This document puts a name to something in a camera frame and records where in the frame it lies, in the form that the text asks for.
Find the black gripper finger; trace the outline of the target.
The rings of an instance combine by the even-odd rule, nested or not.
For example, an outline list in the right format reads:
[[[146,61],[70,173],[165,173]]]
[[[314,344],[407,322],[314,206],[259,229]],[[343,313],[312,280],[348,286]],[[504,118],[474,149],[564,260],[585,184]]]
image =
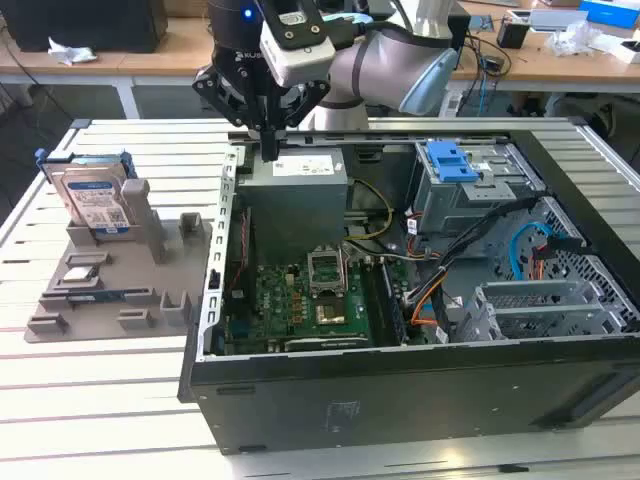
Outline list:
[[[274,113],[273,121],[270,119],[269,135],[269,161],[278,159],[280,153],[280,140],[287,127],[297,127],[305,117],[319,105],[321,100],[329,93],[330,85],[328,80],[315,80],[303,85],[292,87],[289,90],[297,91],[297,96],[289,101],[285,106],[280,105],[282,96],[278,95],[279,105],[269,106],[269,114]]]
[[[246,126],[260,142],[262,160],[271,160],[266,107],[248,67],[232,67],[226,75],[216,67],[206,67],[198,72],[192,87],[230,123]]]

